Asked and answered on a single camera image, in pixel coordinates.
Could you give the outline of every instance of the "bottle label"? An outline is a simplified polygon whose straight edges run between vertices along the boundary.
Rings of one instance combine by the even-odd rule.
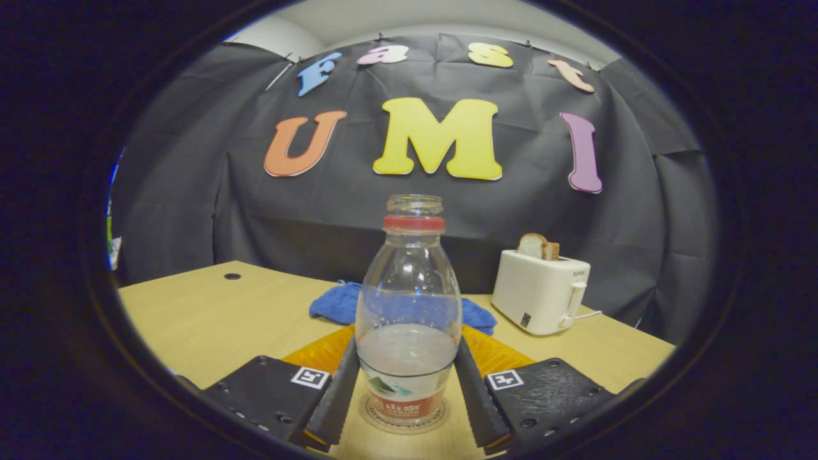
[[[408,420],[429,416],[440,405],[452,365],[413,377],[378,372],[361,361],[372,406],[385,417]]]

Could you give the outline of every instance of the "orange pad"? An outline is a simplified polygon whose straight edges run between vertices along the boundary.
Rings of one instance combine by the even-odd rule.
[[[335,371],[341,365],[344,351],[354,335],[355,325],[350,324],[286,355],[281,361],[335,375]]]
[[[494,372],[521,368],[536,362],[497,339],[492,339],[469,326],[463,326],[463,339],[469,345],[481,377]]]

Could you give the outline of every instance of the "red bottle cap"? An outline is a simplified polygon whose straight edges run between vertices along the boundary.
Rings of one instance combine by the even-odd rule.
[[[388,215],[384,217],[384,228],[421,232],[442,232],[446,229],[446,220],[442,217]]]

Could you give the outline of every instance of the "yellow letter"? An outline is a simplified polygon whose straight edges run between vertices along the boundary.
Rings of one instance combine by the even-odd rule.
[[[438,121],[426,104],[417,97],[401,97],[384,102],[389,112],[384,154],[372,168],[378,174],[409,174],[415,162],[407,157],[407,141],[423,169],[432,174],[438,170],[452,143],[455,157],[446,170],[457,178],[498,180],[503,168],[494,160],[492,117],[497,106],[489,101],[463,99]]]
[[[478,64],[494,65],[495,67],[511,67],[514,61],[507,56],[509,53],[503,47],[487,43],[471,43],[469,58]]]

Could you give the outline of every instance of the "foam letter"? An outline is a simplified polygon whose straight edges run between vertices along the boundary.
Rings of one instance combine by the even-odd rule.
[[[372,168],[378,174],[409,174],[415,162],[407,157],[411,141],[426,173],[438,170],[443,157],[455,144],[455,156],[446,170],[458,178],[498,180],[503,168],[494,160],[492,117],[497,106],[489,101],[463,99],[438,122],[426,104],[416,97],[384,102],[389,112],[384,154]]]
[[[571,188],[580,192],[602,192],[602,180],[596,175],[594,152],[594,125],[579,115],[560,113],[568,124],[573,144],[573,171],[568,175]]]
[[[329,74],[335,67],[335,63],[332,60],[338,59],[339,57],[341,57],[341,53],[334,52],[316,61],[315,64],[310,65],[306,69],[301,70],[301,72],[299,72],[299,77],[301,77],[299,97],[312,91],[312,89],[319,84],[324,83],[326,79],[329,78],[329,75],[326,74]]]
[[[568,62],[549,59],[548,63],[556,67],[557,70],[560,71],[560,74],[563,76],[563,78],[568,80],[568,83],[572,84],[577,89],[581,89],[582,91],[585,92],[594,92],[594,87],[592,87],[588,83],[583,82],[582,79],[579,78],[579,76],[582,75],[582,72],[580,72],[577,69],[574,69],[572,66],[568,64]]]
[[[267,154],[264,156],[264,170],[274,177],[297,176],[315,166],[324,156],[326,144],[330,141],[335,123],[347,116],[343,110],[324,112],[315,117],[317,126],[312,140],[300,156],[287,156],[295,132],[305,123],[307,117],[300,116],[284,120],[276,125],[276,136],[270,142]]]
[[[404,47],[403,45],[375,48],[361,56],[361,58],[357,60],[357,63],[361,65],[375,64],[378,62],[393,64],[406,60],[408,51],[409,47]]]
[[[471,43],[469,58],[478,64],[494,65],[495,67],[511,67],[514,61],[507,56],[509,53],[503,47],[487,43]]]

